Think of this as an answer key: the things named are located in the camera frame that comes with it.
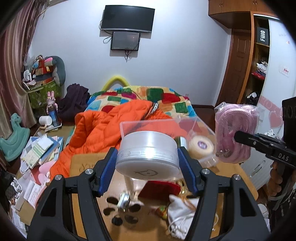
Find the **person right hand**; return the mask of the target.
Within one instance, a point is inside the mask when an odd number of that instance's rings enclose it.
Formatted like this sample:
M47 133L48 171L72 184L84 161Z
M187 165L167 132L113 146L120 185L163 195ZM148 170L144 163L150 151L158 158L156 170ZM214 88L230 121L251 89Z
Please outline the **person right hand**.
M276 196L276 194L281 191L280 184L282 183L282 177L278 173L277 169L278 162L274 161L270 171L270 179L267 184L268 196Z

